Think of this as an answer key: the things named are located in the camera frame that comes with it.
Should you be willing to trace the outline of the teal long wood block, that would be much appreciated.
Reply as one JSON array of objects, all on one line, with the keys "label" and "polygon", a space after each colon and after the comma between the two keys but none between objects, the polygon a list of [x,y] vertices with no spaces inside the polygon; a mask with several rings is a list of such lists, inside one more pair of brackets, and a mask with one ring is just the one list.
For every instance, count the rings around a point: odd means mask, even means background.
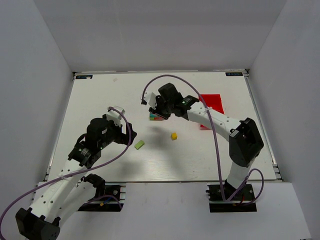
[{"label": "teal long wood block", "polygon": [[158,115],[153,114],[153,113],[150,113],[150,114],[149,114],[149,117],[150,117],[150,118],[159,118],[159,116],[158,116]]}]

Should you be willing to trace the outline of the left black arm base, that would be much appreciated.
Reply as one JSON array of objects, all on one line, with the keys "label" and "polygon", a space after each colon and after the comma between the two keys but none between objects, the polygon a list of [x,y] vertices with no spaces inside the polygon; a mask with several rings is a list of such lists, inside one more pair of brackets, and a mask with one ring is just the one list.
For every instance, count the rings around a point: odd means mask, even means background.
[{"label": "left black arm base", "polygon": [[103,196],[84,203],[78,212],[114,212],[119,213],[126,199],[125,183],[106,183]]}]

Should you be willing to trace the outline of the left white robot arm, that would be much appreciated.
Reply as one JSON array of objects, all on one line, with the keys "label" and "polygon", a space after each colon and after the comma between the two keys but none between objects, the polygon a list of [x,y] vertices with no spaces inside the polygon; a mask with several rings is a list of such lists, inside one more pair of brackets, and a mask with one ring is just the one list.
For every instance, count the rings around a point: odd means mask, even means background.
[{"label": "left white robot arm", "polygon": [[102,150],[116,143],[129,147],[137,133],[132,124],[125,123],[122,131],[120,118],[103,115],[94,118],[86,133],[76,141],[59,177],[47,182],[48,188],[27,209],[16,215],[19,233],[29,240],[55,240],[61,226],[87,201],[106,198],[106,181],[91,173]]}]

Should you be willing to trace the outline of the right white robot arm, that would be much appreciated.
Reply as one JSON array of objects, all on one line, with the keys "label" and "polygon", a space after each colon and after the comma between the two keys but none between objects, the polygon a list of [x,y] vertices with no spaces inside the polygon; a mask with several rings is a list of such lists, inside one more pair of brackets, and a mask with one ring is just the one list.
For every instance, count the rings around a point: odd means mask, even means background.
[{"label": "right white robot arm", "polygon": [[194,96],[182,96],[172,83],[158,89],[159,94],[144,91],[141,103],[149,105],[149,112],[167,120],[171,115],[205,126],[213,135],[222,136],[228,143],[232,160],[229,175],[220,185],[224,201],[230,201],[246,184],[250,169],[264,143],[256,122],[251,118],[231,118],[205,105]]}]

